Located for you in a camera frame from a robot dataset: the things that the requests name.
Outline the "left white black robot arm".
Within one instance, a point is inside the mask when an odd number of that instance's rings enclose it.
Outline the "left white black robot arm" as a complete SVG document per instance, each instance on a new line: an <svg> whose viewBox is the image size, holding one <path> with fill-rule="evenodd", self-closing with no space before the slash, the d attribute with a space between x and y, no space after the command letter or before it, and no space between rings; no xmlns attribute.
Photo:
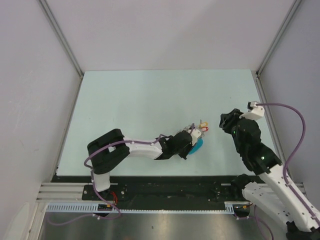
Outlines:
<svg viewBox="0 0 320 240"><path fill-rule="evenodd" d="M190 125L175 135L160 134L152 140L126 138L115 128L87 145L88 158L84 166L91 171L93 194L105 200L111 193L110 172L127 157L168 160L173 156L186 159L203 138L203 131Z"/></svg>

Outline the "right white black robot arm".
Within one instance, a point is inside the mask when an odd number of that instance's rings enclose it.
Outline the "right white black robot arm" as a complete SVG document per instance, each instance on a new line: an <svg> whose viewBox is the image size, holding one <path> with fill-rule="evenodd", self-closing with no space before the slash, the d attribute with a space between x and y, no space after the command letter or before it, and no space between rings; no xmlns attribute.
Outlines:
<svg viewBox="0 0 320 240"><path fill-rule="evenodd" d="M320 212L305 197L288 175L287 163L282 163L272 149L262 143L257 121L264 117L263 104L249 102L248 111L235 108L220 116L219 127L230 134L245 167L272 190L263 190L245 174L233 180L231 196L260 208L286 230L288 240L318 240Z"/></svg>

